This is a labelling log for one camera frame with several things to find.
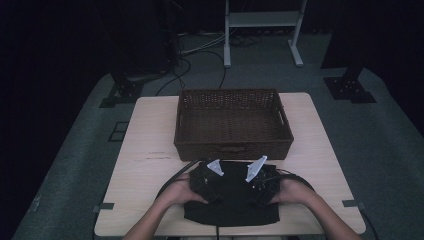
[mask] person's right hand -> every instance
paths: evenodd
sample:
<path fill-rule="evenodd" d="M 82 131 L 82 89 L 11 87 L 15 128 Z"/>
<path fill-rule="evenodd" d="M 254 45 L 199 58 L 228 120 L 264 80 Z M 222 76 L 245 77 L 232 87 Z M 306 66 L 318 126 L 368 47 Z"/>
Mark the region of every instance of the person's right hand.
<path fill-rule="evenodd" d="M 280 192 L 275 194 L 270 203 L 306 204 L 308 200 L 316 196 L 317 194 L 305 184 L 292 179 L 282 179 Z"/>

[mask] person's left hand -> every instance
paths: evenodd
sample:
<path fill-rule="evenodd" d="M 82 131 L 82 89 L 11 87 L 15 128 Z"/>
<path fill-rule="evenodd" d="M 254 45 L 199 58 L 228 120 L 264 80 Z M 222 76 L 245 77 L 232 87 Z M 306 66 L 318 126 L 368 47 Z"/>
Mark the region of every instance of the person's left hand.
<path fill-rule="evenodd" d="M 199 194 L 191 191 L 189 180 L 190 176 L 188 173 L 182 174 L 163 191 L 159 198 L 168 202 L 169 205 L 184 204 L 188 201 L 208 203 Z"/>

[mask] human arm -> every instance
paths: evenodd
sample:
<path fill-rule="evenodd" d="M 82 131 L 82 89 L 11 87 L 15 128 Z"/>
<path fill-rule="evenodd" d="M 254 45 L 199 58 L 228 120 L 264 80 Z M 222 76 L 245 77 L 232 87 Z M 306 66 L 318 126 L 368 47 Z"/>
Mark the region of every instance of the human arm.
<path fill-rule="evenodd" d="M 152 239 L 163 216 L 172 205 L 184 204 L 188 201 L 207 203 L 201 196 L 191 191 L 188 180 L 189 176 L 185 173 L 169 185 L 123 239 Z"/>
<path fill-rule="evenodd" d="M 305 205 L 316 217 L 329 240 L 361 239 L 319 196 L 301 182 L 283 179 L 280 182 L 280 192 L 271 203 L 297 203 Z"/>

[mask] human hand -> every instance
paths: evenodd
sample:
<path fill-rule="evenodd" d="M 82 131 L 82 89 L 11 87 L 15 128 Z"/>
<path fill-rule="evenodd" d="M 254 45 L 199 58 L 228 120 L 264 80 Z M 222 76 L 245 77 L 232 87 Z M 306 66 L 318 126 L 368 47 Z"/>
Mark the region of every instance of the human hand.
<path fill-rule="evenodd" d="M 158 200 L 163 200 L 167 205 L 184 204 L 188 201 L 198 201 L 208 203 L 199 194 L 194 193 L 190 189 L 190 176 L 188 173 L 181 174 L 175 182 L 170 184 L 165 191 L 158 197 Z"/>
<path fill-rule="evenodd" d="M 280 191 L 275 194 L 270 203 L 299 203 L 306 205 L 308 200 L 317 196 L 312 189 L 299 181 L 282 179 L 280 181 Z"/>

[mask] forearm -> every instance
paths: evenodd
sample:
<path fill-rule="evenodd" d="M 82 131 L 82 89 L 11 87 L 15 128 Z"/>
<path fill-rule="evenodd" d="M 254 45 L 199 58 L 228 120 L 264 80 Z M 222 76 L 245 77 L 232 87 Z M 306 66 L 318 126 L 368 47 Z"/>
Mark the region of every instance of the forearm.
<path fill-rule="evenodd" d="M 130 229 L 123 238 L 124 240 L 147 240 L 152 239 L 160 221 L 168 210 L 169 205 L 158 199 L 147 210 L 144 216 Z"/>
<path fill-rule="evenodd" d="M 317 218 L 329 240 L 361 239 L 319 195 L 305 204 Z"/>

